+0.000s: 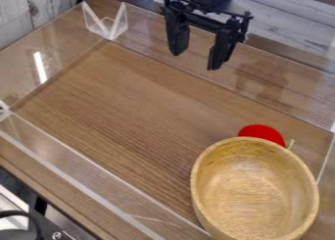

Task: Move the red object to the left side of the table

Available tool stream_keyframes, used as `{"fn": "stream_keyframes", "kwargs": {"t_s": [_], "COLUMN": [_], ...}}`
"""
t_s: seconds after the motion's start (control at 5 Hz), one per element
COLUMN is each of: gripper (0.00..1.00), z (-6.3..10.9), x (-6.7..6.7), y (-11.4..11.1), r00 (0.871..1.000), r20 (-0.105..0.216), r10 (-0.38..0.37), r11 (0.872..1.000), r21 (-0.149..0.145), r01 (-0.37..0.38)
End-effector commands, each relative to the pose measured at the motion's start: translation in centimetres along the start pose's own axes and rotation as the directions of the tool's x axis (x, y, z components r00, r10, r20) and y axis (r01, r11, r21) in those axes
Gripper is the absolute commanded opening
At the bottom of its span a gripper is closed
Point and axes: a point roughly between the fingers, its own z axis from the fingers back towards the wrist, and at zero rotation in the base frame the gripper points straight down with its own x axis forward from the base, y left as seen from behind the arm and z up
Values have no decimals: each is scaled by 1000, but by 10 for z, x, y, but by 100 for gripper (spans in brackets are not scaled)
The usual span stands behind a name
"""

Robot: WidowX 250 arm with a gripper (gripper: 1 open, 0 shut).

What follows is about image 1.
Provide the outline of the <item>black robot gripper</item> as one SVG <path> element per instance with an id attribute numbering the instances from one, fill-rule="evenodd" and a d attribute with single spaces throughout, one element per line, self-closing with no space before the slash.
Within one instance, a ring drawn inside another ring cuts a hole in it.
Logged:
<path id="1" fill-rule="evenodd" d="M 235 42 L 243 42 L 254 16 L 234 0 L 165 0 L 167 44 L 174 56 L 189 48 L 190 27 L 195 25 L 217 32 L 210 50 L 209 71 L 215 71 L 230 60 Z"/>

